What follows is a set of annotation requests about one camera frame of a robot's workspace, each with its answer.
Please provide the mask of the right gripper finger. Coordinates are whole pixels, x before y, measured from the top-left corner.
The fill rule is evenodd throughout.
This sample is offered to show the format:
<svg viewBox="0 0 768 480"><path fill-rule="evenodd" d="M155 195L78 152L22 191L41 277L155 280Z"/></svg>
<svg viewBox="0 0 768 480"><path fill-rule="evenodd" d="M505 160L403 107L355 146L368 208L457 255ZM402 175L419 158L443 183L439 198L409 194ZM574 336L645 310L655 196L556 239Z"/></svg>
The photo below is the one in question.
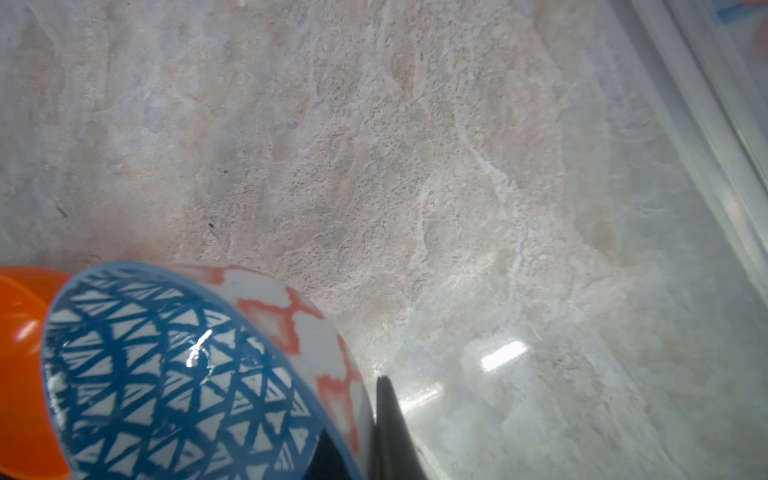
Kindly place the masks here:
<svg viewBox="0 0 768 480"><path fill-rule="evenodd" d="M380 478L426 480L394 386L386 376L376 383L376 453Z"/></svg>

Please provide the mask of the blue triangle pattern bowl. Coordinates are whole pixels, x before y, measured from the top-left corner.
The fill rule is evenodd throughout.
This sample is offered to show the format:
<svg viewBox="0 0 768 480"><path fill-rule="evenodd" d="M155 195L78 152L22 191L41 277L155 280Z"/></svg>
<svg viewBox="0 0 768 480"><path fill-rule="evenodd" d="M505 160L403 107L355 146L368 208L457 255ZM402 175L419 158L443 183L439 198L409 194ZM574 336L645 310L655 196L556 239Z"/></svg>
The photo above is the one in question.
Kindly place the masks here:
<svg viewBox="0 0 768 480"><path fill-rule="evenodd" d="M111 262L51 303L42 375L76 479L373 479L374 415L334 324L240 266Z"/></svg>

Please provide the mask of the orange plastic bowl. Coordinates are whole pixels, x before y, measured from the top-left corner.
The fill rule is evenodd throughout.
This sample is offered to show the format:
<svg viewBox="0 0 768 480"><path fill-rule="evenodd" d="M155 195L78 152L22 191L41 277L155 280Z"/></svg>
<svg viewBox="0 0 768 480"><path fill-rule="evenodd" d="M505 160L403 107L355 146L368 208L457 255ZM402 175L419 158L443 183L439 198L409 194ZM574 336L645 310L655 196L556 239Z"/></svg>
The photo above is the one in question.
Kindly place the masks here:
<svg viewBox="0 0 768 480"><path fill-rule="evenodd" d="M17 479L67 479L45 403L41 337L63 272L1 268L1 472Z"/></svg>

